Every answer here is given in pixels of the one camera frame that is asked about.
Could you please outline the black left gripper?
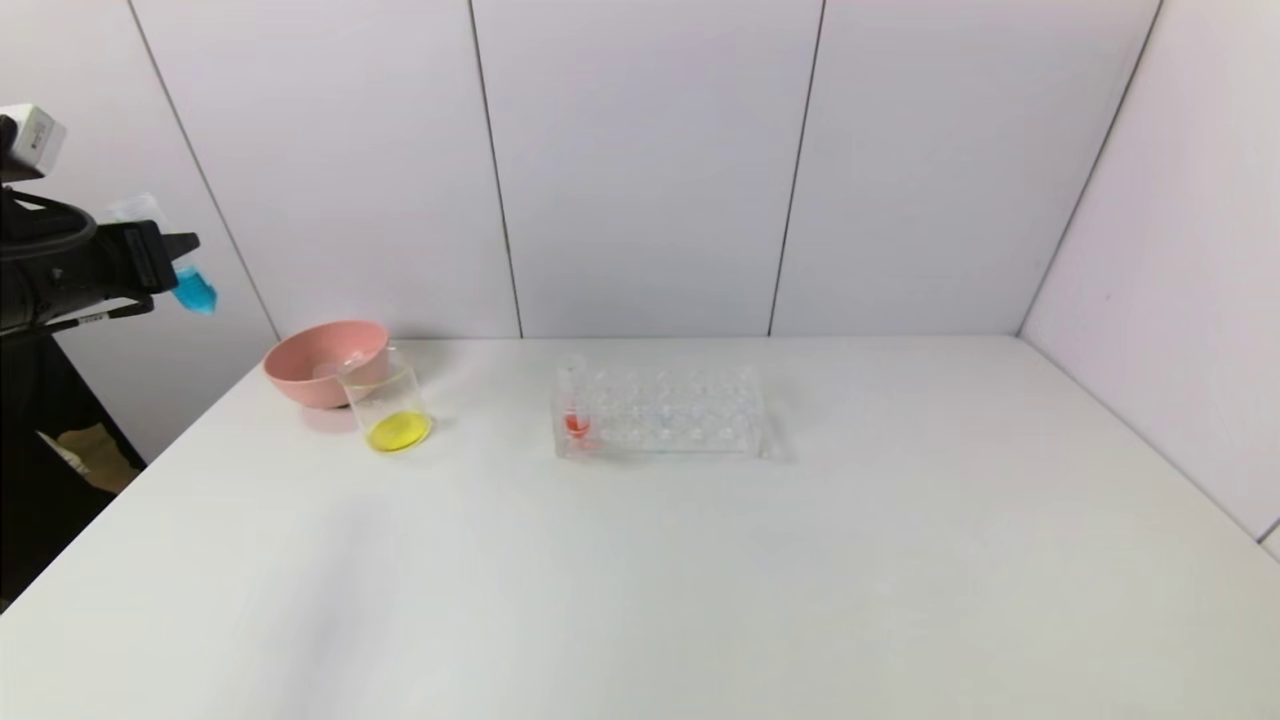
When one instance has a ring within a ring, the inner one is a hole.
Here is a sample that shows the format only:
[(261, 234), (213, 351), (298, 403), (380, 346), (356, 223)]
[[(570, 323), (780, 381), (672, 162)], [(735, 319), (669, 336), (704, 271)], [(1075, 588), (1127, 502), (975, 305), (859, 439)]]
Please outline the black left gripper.
[(198, 247), (196, 233), (124, 222), (100, 225), (70, 249), (4, 259), (3, 329), (65, 331), (148, 314)]

